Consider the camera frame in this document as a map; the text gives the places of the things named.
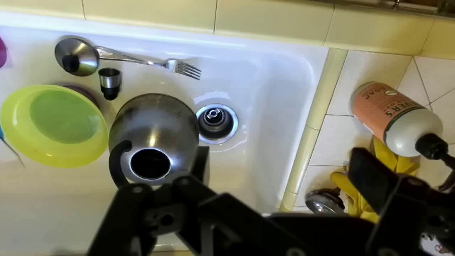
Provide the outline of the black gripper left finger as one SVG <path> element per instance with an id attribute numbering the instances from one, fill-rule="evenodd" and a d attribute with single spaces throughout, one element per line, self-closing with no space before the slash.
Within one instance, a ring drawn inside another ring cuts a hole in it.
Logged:
<path id="1" fill-rule="evenodd" d="M 303 245 L 284 228 L 193 177 L 157 191 L 141 184 L 123 187 L 89 256 L 148 256 L 158 238 L 170 234 L 195 256 L 305 256 Z"/>

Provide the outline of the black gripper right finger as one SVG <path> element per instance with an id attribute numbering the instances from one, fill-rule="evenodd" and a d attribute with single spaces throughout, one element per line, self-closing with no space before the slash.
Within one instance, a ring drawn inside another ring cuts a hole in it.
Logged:
<path id="1" fill-rule="evenodd" d="M 455 197 L 416 177 L 400 177 L 367 242 L 369 256 L 424 256 L 421 235 L 455 248 Z"/>

